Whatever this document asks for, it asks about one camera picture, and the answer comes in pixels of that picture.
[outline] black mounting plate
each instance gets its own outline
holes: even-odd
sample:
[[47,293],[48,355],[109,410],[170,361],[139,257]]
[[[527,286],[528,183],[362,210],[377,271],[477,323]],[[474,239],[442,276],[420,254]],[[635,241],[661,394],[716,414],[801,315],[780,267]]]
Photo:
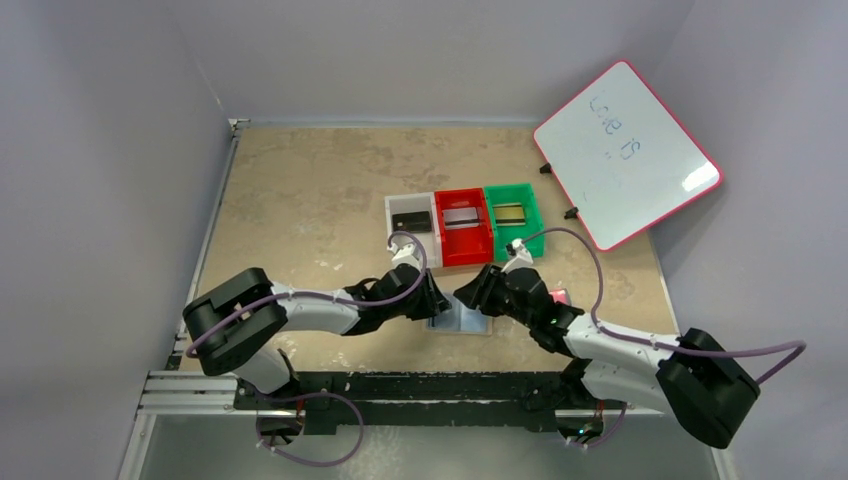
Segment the black mounting plate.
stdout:
[[[274,397],[325,389],[351,400],[368,425],[511,426],[561,432],[556,410],[597,407],[596,399],[563,382],[559,372],[298,372],[298,377]],[[608,401],[606,406],[622,404]],[[233,407],[268,411],[295,405],[258,396],[239,380]],[[357,424],[353,412],[337,400],[311,399],[303,410],[307,435],[332,435],[338,425]]]

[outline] beige tabletop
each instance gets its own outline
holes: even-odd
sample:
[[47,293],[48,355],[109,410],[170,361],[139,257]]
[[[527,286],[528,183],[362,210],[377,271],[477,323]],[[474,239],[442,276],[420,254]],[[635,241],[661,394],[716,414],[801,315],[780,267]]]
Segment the beige tabletop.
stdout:
[[[540,175],[544,159],[523,128],[247,129],[238,146],[209,246],[199,293],[247,267],[297,288],[333,290],[391,268],[384,197],[435,190],[533,185],[545,225],[570,226],[561,187]],[[588,309],[597,295],[589,255],[561,233],[547,236],[535,267],[551,288],[565,287]],[[601,253],[607,290],[599,315],[628,327],[674,332],[666,292],[647,235]],[[434,272],[451,292],[478,267]],[[433,333],[397,318],[355,337],[278,334],[297,370],[552,371],[568,359],[539,348],[527,329],[497,318],[491,335]],[[182,369],[198,369],[184,359]]]

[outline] purple cable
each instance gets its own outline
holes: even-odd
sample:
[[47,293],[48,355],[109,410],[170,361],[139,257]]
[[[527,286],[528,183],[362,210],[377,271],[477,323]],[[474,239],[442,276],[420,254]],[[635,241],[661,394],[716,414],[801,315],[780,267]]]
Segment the purple cable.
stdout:
[[[626,342],[637,343],[639,345],[645,345],[647,347],[654,347],[654,344],[650,342],[650,340],[645,340],[643,338],[634,337],[631,335],[625,335],[622,333],[618,333],[608,329],[607,327],[601,325],[598,320],[598,308],[601,306],[601,302],[604,299],[604,273],[601,268],[601,260],[598,258],[598,254],[595,253],[595,250],[592,248],[592,245],[583,238],[579,233],[574,230],[565,228],[565,227],[551,227],[542,230],[541,232],[536,232],[533,235],[523,239],[524,243],[533,240],[534,238],[545,235],[551,232],[565,232],[577,240],[580,240],[580,243],[586,247],[586,250],[589,252],[589,255],[592,257],[592,261],[595,262],[595,269],[598,271],[598,298],[595,300],[595,304],[592,305],[592,309],[590,310],[590,317],[592,319],[592,323],[598,327],[598,330],[605,335],[609,335],[612,338],[617,340],[623,340]],[[777,362],[773,367],[768,369],[764,374],[760,375],[757,379],[757,384],[762,385],[766,380],[774,376],[777,372],[783,369],[786,365],[798,358],[799,355],[807,348],[807,342],[803,340],[795,340],[792,342],[782,343],[780,345],[775,345],[773,347],[765,347],[765,348],[756,348],[751,350],[740,350],[736,352],[714,352],[714,351],[706,351],[706,350],[692,350],[689,348],[683,348],[676,345],[670,345],[664,342],[656,342],[657,348],[662,348],[663,350],[669,350],[676,353],[682,353],[684,355],[691,355],[693,357],[707,357],[707,358],[744,358],[744,357],[761,357],[764,355],[771,355],[774,353],[785,352],[787,350],[792,350],[789,355],[783,358],[781,361]],[[612,427],[610,427],[609,432],[603,434],[600,438],[588,444],[588,447],[596,447],[609,439],[609,437],[615,433],[616,430],[621,426],[622,421],[624,420],[624,414],[627,411],[627,406],[625,405],[621,409],[621,414],[619,414],[618,419],[615,421]]]
[[266,450],[268,450],[268,451],[270,451],[274,454],[280,455],[281,457],[287,458],[287,459],[289,459],[293,462],[300,463],[301,465],[306,465],[306,466],[309,466],[309,467],[334,467],[336,465],[339,465],[339,464],[342,464],[342,463],[348,461],[351,457],[353,457],[356,454],[356,452],[359,450],[359,447],[362,445],[362,438],[365,436],[365,419],[362,418],[362,412],[360,412],[359,409],[356,408],[356,405],[354,405],[354,403],[351,402],[350,400],[348,400],[347,398],[345,398],[341,395],[336,395],[335,393],[330,393],[330,392],[315,392],[315,393],[306,393],[304,395],[297,395],[295,397],[289,397],[289,398],[274,398],[270,395],[266,395],[266,394],[260,392],[259,390],[254,389],[254,391],[256,392],[256,394],[258,396],[260,396],[260,397],[262,397],[262,398],[264,398],[268,401],[279,402],[279,403],[291,403],[291,402],[297,402],[297,401],[300,401],[300,400],[309,400],[310,398],[321,398],[321,397],[334,398],[334,399],[344,403],[348,407],[350,407],[350,409],[353,410],[353,414],[356,415],[356,420],[359,422],[359,437],[356,439],[356,444],[353,445],[353,448],[351,448],[350,451],[347,452],[346,454],[344,454],[343,456],[341,456],[341,457],[339,457],[335,460],[330,460],[328,462],[322,462],[322,461],[318,461],[318,460],[309,460],[307,458],[298,457],[297,455],[292,455],[291,453],[288,453],[285,450],[281,450],[281,449],[277,448],[276,446],[272,446],[271,444],[266,442],[262,438],[262,428],[261,428],[262,417],[257,417],[257,419],[256,419],[256,436],[259,438],[259,443],[257,444],[258,446],[264,447]]
[[188,346],[188,348],[186,349],[186,357],[197,358],[197,347],[199,347],[200,345],[203,345],[203,342],[205,342],[206,340],[209,340],[209,337],[211,337],[212,335],[215,335],[216,333],[220,332],[221,330],[227,328],[227,326],[229,324],[231,324],[234,321],[236,321],[237,319],[241,318],[241,316],[244,315],[245,313],[251,312],[254,309],[259,308],[263,305],[266,305],[266,304],[269,304],[269,303],[272,303],[272,302],[276,302],[277,300],[282,300],[284,298],[297,298],[297,297],[319,298],[319,299],[322,299],[322,300],[328,300],[328,301],[339,303],[339,304],[342,304],[342,305],[352,305],[352,306],[355,306],[355,307],[383,307],[385,305],[389,305],[389,304],[403,300],[404,298],[411,295],[412,292],[414,292],[415,289],[418,288],[419,285],[421,285],[421,282],[424,281],[424,275],[425,275],[426,270],[427,270],[427,252],[424,251],[424,246],[421,245],[420,240],[415,238],[415,236],[412,235],[411,233],[405,232],[405,231],[402,231],[402,230],[398,230],[396,232],[393,232],[391,235],[389,235],[389,239],[388,239],[389,246],[391,246],[391,244],[392,244],[392,239],[395,238],[397,235],[402,235],[402,236],[408,237],[410,240],[412,240],[412,243],[415,244],[415,248],[421,254],[421,269],[418,272],[418,277],[415,279],[415,282],[413,282],[412,286],[410,286],[408,289],[404,290],[403,292],[395,295],[392,298],[387,298],[385,300],[377,300],[377,301],[373,301],[373,302],[366,302],[366,301],[360,301],[360,300],[347,300],[345,298],[334,298],[332,295],[327,295],[325,293],[308,292],[308,291],[298,291],[298,292],[293,292],[293,293],[286,292],[286,293],[278,293],[278,294],[275,294],[275,295],[268,295],[267,297],[262,297],[259,300],[256,300],[255,302],[250,303],[250,304],[240,308],[239,310],[234,311],[233,313],[228,315],[226,318],[224,318],[223,320],[218,322],[217,325],[215,325],[214,327],[207,330],[203,335],[198,337],[197,340],[195,340],[191,345]]

